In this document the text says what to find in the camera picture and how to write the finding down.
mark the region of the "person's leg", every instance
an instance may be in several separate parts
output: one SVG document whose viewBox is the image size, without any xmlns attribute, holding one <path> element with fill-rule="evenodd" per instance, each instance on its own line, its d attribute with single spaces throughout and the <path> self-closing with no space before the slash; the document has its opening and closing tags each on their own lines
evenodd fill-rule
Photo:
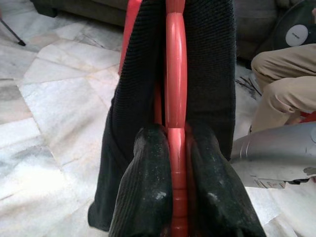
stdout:
<svg viewBox="0 0 316 237">
<path fill-rule="evenodd" d="M 283 126 L 296 111 L 316 111 L 316 77 L 284 78 L 267 85 L 251 131 Z"/>
<path fill-rule="evenodd" d="M 251 63 L 261 91 L 283 78 L 316 76 L 316 44 L 258 54 Z"/>
</svg>

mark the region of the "floor tile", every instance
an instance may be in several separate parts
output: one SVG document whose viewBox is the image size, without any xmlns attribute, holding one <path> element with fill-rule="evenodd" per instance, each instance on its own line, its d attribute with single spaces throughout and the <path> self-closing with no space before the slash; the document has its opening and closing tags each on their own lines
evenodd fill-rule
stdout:
<svg viewBox="0 0 316 237">
<path fill-rule="evenodd" d="M 251 70 L 245 68 L 245 66 L 242 63 L 240 63 L 240 62 L 236 63 L 235 78 L 240 78 L 240 77 L 246 76 L 250 73 L 251 73 Z"/>
<path fill-rule="evenodd" d="M 8 14 L 3 19 L 23 39 L 80 22 L 83 18 L 64 12 L 60 12 L 57 17 L 52 18 L 41 15 L 34 9 L 15 15 Z"/>
<path fill-rule="evenodd" d="M 234 140 L 248 135 L 253 117 L 256 113 L 259 99 L 255 100 L 249 91 L 236 85 L 236 124 Z"/>
<path fill-rule="evenodd" d="M 272 219 L 281 214 L 281 210 L 268 189 L 246 187 L 246 190 L 261 225 L 269 223 Z"/>
<path fill-rule="evenodd" d="M 82 77 L 87 72 L 80 71 L 75 68 L 53 63 L 44 59 L 36 58 L 24 77 L 19 80 L 19 84 L 30 84 L 45 81 L 57 81 L 69 78 Z"/>
<path fill-rule="evenodd" d="M 31 118 L 19 88 L 13 79 L 0 79 L 0 124 Z"/>
<path fill-rule="evenodd" d="M 23 85 L 20 90 L 61 165 L 100 151 L 108 108 L 84 78 Z"/>
<path fill-rule="evenodd" d="M 0 125 L 0 148 L 40 135 L 32 118 Z"/>
<path fill-rule="evenodd" d="M 84 78 L 23 85 L 21 92 L 78 200 L 92 199 L 108 108 Z"/>
<path fill-rule="evenodd" d="M 45 34 L 23 38 L 23 41 L 26 43 L 24 49 L 37 53 L 42 48 L 58 40 L 60 40 L 60 38 L 55 32 L 47 32 Z"/>
<path fill-rule="evenodd" d="M 121 51 L 123 27 L 91 20 L 77 35 L 75 41 L 113 51 Z"/>
<path fill-rule="evenodd" d="M 88 225 L 87 213 L 89 204 L 90 203 L 86 203 L 74 213 L 65 217 L 44 237 L 107 237 L 107 232 L 91 228 Z"/>
<path fill-rule="evenodd" d="M 284 190 L 270 190 L 271 196 L 294 231 L 302 237 L 316 233 L 316 183 L 286 185 Z"/>
<path fill-rule="evenodd" d="M 61 39 L 43 48 L 38 58 L 81 71 L 97 72 L 118 64 L 120 53 Z"/>
<path fill-rule="evenodd" d="M 72 23 L 70 25 L 58 28 L 54 32 L 62 39 L 74 40 L 81 30 L 86 26 L 87 21 Z"/>
<path fill-rule="evenodd" d="M 0 45 L 0 78 L 22 78 L 35 57 L 33 52 Z"/>
<path fill-rule="evenodd" d="M 119 82 L 118 70 L 119 67 L 116 65 L 85 77 L 108 108 Z"/>
<path fill-rule="evenodd" d="M 79 208 L 75 193 L 30 120 L 17 126 L 0 125 L 0 134 L 10 134 L 10 143 L 0 146 L 1 237 L 42 237 Z"/>
<path fill-rule="evenodd" d="M 0 45 L 10 46 L 23 50 L 24 47 L 19 45 L 18 42 L 19 40 L 15 38 L 13 34 L 11 34 L 10 31 L 3 24 L 0 23 Z"/>
<path fill-rule="evenodd" d="M 264 225 L 264 230 L 267 237 L 298 237 L 282 214 Z"/>
<path fill-rule="evenodd" d="M 28 11 L 34 11 L 34 6 L 31 1 L 1 0 L 1 13 L 3 18 L 9 15 L 17 15 Z"/>
</svg>

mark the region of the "grey plastic appliance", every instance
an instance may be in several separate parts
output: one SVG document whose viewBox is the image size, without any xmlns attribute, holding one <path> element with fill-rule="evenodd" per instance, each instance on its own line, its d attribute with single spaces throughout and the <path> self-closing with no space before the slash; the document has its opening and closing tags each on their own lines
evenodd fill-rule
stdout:
<svg viewBox="0 0 316 237">
<path fill-rule="evenodd" d="M 316 176 L 316 122 L 257 132 L 234 142 L 231 165 L 247 187 L 283 189 Z"/>
</svg>

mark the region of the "fan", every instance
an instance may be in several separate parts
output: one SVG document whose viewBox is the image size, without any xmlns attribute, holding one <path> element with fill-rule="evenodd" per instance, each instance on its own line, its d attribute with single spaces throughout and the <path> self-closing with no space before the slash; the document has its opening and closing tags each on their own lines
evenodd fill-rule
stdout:
<svg viewBox="0 0 316 237">
<path fill-rule="evenodd" d="M 303 0 L 284 14 L 273 33 L 274 50 L 316 43 L 314 8 L 316 0 Z"/>
</svg>

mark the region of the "grey sofa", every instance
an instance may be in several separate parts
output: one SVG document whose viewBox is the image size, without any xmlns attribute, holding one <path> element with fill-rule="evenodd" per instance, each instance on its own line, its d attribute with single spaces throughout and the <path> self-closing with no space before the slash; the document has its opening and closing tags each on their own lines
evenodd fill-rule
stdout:
<svg viewBox="0 0 316 237">
<path fill-rule="evenodd" d="M 124 26 L 128 0 L 31 0 L 38 13 L 55 17 L 57 10 Z"/>
<path fill-rule="evenodd" d="M 68 11 L 124 26 L 128 0 L 31 0 L 40 14 L 56 16 Z M 234 0 L 237 21 L 237 55 L 251 60 L 271 50 L 270 36 L 280 16 L 300 0 Z"/>
<path fill-rule="evenodd" d="M 272 32 L 280 17 L 301 0 L 235 0 L 237 56 L 251 60 L 272 50 Z"/>
</svg>

